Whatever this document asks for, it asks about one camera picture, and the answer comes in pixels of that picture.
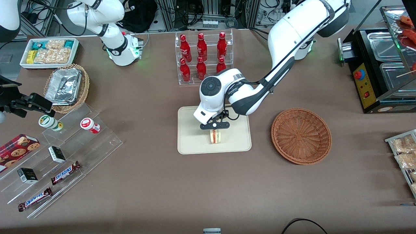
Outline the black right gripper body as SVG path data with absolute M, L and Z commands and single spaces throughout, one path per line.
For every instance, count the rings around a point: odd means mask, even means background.
M 26 111 L 32 111 L 32 98 L 31 95 L 12 95 L 12 94 L 1 94 L 1 112 L 7 113 L 26 113 Z

